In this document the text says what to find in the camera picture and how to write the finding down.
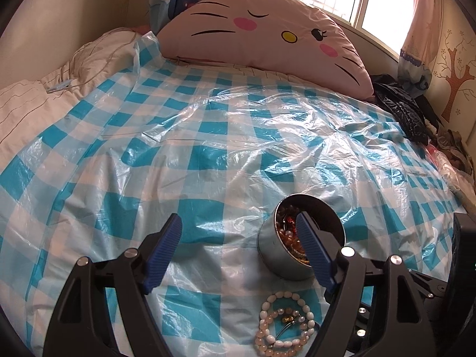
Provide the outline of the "round metal tin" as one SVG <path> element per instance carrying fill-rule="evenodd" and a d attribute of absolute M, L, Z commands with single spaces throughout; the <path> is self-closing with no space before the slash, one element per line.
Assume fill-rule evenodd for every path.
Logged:
<path fill-rule="evenodd" d="M 257 250 L 273 274 L 288 281 L 305 281 L 314 276 L 298 239 L 296 217 L 307 211 L 332 208 L 311 195 L 296 193 L 281 200 L 257 234 Z"/>

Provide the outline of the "blue checkered plastic sheet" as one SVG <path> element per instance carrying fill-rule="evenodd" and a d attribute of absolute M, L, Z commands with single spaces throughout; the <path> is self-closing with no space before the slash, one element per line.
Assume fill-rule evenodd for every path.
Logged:
<path fill-rule="evenodd" d="M 77 259 L 114 259 L 171 214 L 181 241 L 148 303 L 175 356 L 252 356 L 278 290 L 323 319 L 321 287 L 277 278 L 256 249 L 294 193 L 332 207 L 361 255 L 447 278 L 460 203 L 390 114 L 293 78 L 175 64 L 152 36 L 134 49 L 1 168 L 1 307 L 35 355 Z"/>

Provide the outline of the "black plastic bag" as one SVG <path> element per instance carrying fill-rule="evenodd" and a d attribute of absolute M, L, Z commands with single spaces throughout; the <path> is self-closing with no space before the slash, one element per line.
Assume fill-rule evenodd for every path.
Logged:
<path fill-rule="evenodd" d="M 413 98 L 389 74 L 371 75 L 370 79 L 376 104 L 394 116 L 411 142 L 427 145 L 431 136 L 426 121 L 435 129 L 441 121 L 424 95 Z"/>

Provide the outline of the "white striped bed quilt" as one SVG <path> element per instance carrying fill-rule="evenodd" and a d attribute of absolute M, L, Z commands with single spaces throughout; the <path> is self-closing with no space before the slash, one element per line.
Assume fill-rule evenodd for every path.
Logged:
<path fill-rule="evenodd" d="M 118 28 L 81 46 L 60 68 L 1 89 L 1 168 L 98 85 L 133 64 L 137 31 Z"/>

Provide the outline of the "pink cat face pillow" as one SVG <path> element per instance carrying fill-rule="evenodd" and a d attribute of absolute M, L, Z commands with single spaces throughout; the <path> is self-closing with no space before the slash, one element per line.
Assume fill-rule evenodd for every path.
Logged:
<path fill-rule="evenodd" d="M 298 0 L 201 0 L 157 34 L 170 59 L 220 62 L 296 76 L 367 100 L 374 88 L 353 43 Z"/>

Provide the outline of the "pink window curtain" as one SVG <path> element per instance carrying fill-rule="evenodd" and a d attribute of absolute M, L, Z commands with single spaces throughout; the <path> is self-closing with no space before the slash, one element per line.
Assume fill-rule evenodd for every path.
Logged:
<path fill-rule="evenodd" d="M 398 82 L 413 98 L 425 93 L 439 52 L 443 0 L 414 0 L 414 17 L 400 50 Z"/>

